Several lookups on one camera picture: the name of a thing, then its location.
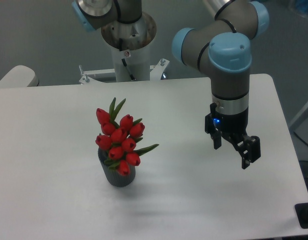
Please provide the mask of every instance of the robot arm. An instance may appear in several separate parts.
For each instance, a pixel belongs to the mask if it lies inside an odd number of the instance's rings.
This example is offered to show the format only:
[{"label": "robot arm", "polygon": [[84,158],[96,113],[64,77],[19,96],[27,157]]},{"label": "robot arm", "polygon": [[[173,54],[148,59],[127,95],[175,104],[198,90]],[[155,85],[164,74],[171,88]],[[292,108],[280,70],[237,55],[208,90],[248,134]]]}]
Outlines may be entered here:
[{"label": "robot arm", "polygon": [[142,17],[141,0],[75,0],[72,7],[87,32],[114,21],[133,24]]},{"label": "robot arm", "polygon": [[269,25],[269,14],[259,2],[248,0],[209,0],[207,8],[215,22],[203,29],[184,28],[173,39],[173,55],[211,79],[210,114],[205,131],[214,148],[221,139],[230,142],[247,168],[261,156],[260,139],[248,136],[250,40]]}]

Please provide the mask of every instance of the metal bracket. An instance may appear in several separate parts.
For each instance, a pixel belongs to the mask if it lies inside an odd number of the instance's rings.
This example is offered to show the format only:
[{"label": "metal bracket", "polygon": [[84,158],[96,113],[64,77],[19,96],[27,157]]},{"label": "metal bracket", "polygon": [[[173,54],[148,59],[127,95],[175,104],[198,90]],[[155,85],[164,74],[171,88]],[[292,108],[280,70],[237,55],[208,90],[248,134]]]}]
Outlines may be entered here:
[{"label": "metal bracket", "polygon": [[[158,80],[164,80],[167,78],[165,74],[165,69],[168,67],[170,64],[170,61],[167,59],[160,59],[157,65],[151,65],[149,66],[149,69],[151,70],[150,72],[150,80],[151,81],[158,81]],[[112,69],[103,69],[103,70],[91,70],[91,71],[83,71],[82,66],[79,66],[80,70],[80,75],[81,78],[79,82],[81,84],[89,84],[91,82],[96,82],[96,83],[105,83],[106,81],[99,81],[95,79],[110,79],[115,77],[115,70]]]}]

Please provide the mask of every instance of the white table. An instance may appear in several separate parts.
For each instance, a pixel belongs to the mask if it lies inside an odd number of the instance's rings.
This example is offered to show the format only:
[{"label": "white table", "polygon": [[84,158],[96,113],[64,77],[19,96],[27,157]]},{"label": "white table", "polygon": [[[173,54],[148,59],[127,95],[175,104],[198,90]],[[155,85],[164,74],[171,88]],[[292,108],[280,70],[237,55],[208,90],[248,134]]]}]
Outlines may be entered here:
[{"label": "white table", "polygon": [[[127,101],[143,118],[132,184],[111,186],[95,144],[96,108]],[[0,89],[0,240],[245,240],[308,234],[294,210],[307,189],[270,76],[252,75],[246,170],[204,132],[208,78]]]}]

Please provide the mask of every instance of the gray cup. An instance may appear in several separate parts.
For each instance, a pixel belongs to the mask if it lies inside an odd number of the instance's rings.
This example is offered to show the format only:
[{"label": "gray cup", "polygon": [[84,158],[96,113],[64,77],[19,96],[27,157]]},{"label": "gray cup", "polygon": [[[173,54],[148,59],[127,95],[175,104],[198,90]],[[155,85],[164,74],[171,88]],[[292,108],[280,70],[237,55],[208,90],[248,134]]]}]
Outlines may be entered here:
[{"label": "gray cup", "polygon": [[122,176],[117,171],[109,170],[108,167],[104,164],[104,161],[108,158],[106,151],[99,148],[98,158],[104,170],[105,176],[110,184],[115,187],[125,187],[133,182],[136,174],[135,166],[129,164],[128,166],[130,169],[130,174],[127,176]]}]

